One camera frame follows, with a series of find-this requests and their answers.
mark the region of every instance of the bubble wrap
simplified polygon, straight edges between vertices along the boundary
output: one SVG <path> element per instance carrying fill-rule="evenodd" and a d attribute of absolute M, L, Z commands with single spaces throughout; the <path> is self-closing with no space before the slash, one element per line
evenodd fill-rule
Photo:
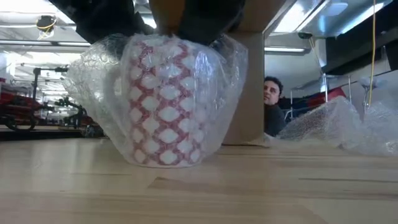
<path fill-rule="evenodd" d="M 355 107 L 339 96 L 293 120 L 278 138 L 332 145 L 362 154 L 398 156 L 398 105 L 390 98 L 375 102 L 361 120 Z"/>
<path fill-rule="evenodd" d="M 65 89 L 129 162 L 200 163 L 228 130 L 246 78 L 247 49 L 227 36 L 217 52 L 176 37 L 126 41 L 113 35 L 93 44 L 71 64 Z"/>

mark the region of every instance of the dark jacket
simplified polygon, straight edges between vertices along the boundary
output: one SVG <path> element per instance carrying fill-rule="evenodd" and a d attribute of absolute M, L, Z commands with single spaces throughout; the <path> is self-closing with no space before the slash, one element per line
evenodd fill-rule
<path fill-rule="evenodd" d="M 285 115 L 279 106 L 264 105 L 264 132 L 275 137 L 285 126 Z"/>

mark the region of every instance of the table surface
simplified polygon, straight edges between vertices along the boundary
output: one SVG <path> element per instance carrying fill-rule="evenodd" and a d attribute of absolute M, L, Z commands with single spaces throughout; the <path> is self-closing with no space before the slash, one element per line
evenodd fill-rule
<path fill-rule="evenodd" d="M 224 147 L 203 164 L 128 164 L 109 140 L 0 142 L 1 223 L 398 223 L 398 159 Z"/>

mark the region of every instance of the man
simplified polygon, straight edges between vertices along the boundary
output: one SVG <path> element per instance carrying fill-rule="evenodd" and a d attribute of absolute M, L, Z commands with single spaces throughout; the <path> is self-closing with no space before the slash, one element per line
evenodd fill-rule
<path fill-rule="evenodd" d="M 286 125 L 285 115 L 278 106 L 283 87 L 275 77 L 264 79 L 264 132 L 273 137 Z"/>

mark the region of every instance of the cardboard box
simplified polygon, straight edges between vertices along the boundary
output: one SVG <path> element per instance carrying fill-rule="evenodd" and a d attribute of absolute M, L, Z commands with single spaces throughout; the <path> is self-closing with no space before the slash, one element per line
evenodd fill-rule
<path fill-rule="evenodd" d="M 150 0 L 158 30 L 177 30 L 185 0 Z M 264 133 L 263 81 L 264 30 L 283 14 L 285 0 L 246 0 L 244 17 L 237 32 L 228 34 L 249 49 L 248 77 L 238 108 L 224 139 L 225 144 L 249 144 Z"/>

